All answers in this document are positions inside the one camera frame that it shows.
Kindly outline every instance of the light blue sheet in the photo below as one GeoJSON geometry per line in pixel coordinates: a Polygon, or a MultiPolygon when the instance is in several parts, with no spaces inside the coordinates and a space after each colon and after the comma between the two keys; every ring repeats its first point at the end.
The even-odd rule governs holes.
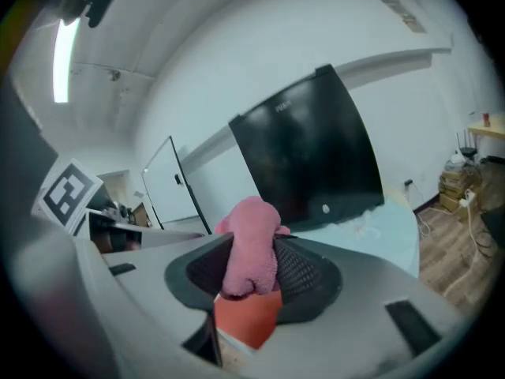
{"type": "Polygon", "coordinates": [[[410,275],[419,276],[416,216],[392,198],[353,220],[330,223],[313,231],[293,231],[293,235],[381,257],[410,275]]]}

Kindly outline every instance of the small bottle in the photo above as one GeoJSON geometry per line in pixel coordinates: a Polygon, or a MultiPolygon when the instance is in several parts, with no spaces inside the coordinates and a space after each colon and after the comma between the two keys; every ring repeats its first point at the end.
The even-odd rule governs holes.
{"type": "Polygon", "coordinates": [[[487,113],[487,112],[483,113],[482,117],[484,118],[484,126],[486,128],[488,128],[489,126],[491,126],[491,123],[489,121],[489,113],[487,113]]]}

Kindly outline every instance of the white cable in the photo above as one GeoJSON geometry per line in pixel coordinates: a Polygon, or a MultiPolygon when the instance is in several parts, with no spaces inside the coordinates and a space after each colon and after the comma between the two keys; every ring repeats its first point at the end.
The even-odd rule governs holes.
{"type": "Polygon", "coordinates": [[[423,195],[423,193],[421,192],[421,190],[419,189],[419,187],[416,186],[416,183],[414,181],[412,181],[412,185],[416,187],[416,190],[419,193],[419,195],[421,195],[421,199],[423,200],[423,204],[424,204],[425,203],[425,196],[423,195]]]}
{"type": "Polygon", "coordinates": [[[421,215],[417,214],[416,216],[419,218],[419,221],[421,223],[423,223],[426,226],[426,228],[428,229],[428,233],[423,233],[423,231],[421,229],[421,226],[418,225],[419,226],[419,231],[421,233],[421,236],[424,237],[424,236],[429,235],[432,232],[432,228],[421,218],[421,215]]]}
{"type": "MultiPolygon", "coordinates": [[[[465,198],[468,201],[469,200],[469,189],[465,191],[465,198]]],[[[472,258],[472,264],[470,264],[470,267],[468,268],[468,271],[465,272],[463,275],[461,275],[456,281],[454,281],[451,285],[447,287],[445,292],[443,293],[443,297],[445,298],[447,296],[447,293],[452,289],[452,287],[457,284],[459,281],[462,281],[466,278],[467,275],[469,275],[472,271],[473,264],[475,263],[475,260],[477,259],[477,255],[480,253],[477,241],[475,240],[473,233],[472,233],[472,216],[470,214],[470,203],[466,206],[466,211],[468,212],[468,232],[470,233],[470,237],[472,238],[473,244],[475,244],[475,253],[473,253],[473,258],[472,258]]]]}
{"type": "Polygon", "coordinates": [[[454,212],[444,211],[443,209],[437,209],[437,208],[428,208],[428,209],[431,211],[445,213],[446,215],[453,216],[460,208],[461,208],[461,205],[459,205],[454,212]]]}

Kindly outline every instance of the ceiling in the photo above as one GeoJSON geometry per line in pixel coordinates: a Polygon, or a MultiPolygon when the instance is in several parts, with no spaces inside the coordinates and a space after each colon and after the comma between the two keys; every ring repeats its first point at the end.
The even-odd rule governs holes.
{"type": "Polygon", "coordinates": [[[83,16],[73,46],[68,103],[55,103],[52,92],[59,21],[42,12],[13,61],[14,84],[43,127],[50,126],[45,136],[50,144],[59,138],[60,126],[81,141],[101,134],[128,141],[164,65],[191,33],[232,1],[113,0],[97,28],[89,28],[83,16]],[[119,72],[117,80],[111,71],[119,72]]]}

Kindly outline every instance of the fluorescent light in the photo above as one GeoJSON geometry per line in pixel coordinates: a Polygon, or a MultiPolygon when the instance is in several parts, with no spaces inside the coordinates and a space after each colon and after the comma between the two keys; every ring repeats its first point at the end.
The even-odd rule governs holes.
{"type": "Polygon", "coordinates": [[[53,59],[53,96],[55,103],[69,102],[69,71],[73,41],[76,38],[80,18],[72,24],[65,25],[60,21],[53,59]]]}

